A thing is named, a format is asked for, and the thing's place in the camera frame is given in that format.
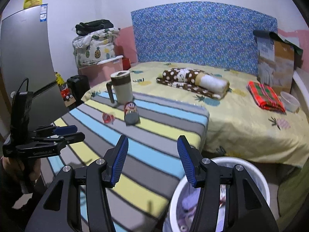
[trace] plaid cloth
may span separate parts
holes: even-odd
[[[250,81],[248,89],[260,108],[285,113],[282,102],[271,87]]]

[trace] mug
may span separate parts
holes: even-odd
[[[130,72],[127,70],[117,71],[111,75],[111,81],[106,83],[109,99],[115,103],[112,86],[116,94],[117,102],[125,104],[133,100]]]

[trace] human hand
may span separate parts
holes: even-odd
[[[24,164],[20,159],[2,157],[2,165],[4,170],[14,179],[16,182],[20,182],[23,176],[22,171],[25,169]],[[29,174],[31,181],[37,180],[41,175],[41,159],[37,159],[34,162],[33,170]]]

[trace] cardboard box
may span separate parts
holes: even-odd
[[[301,49],[284,42],[274,32],[253,31],[253,34],[258,49],[258,81],[272,87],[278,95],[281,91],[290,93],[294,69],[301,66]]]

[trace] blue floral headboard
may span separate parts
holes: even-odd
[[[276,18],[223,3],[171,3],[131,15],[139,62],[194,63],[253,75],[253,30],[278,31]]]

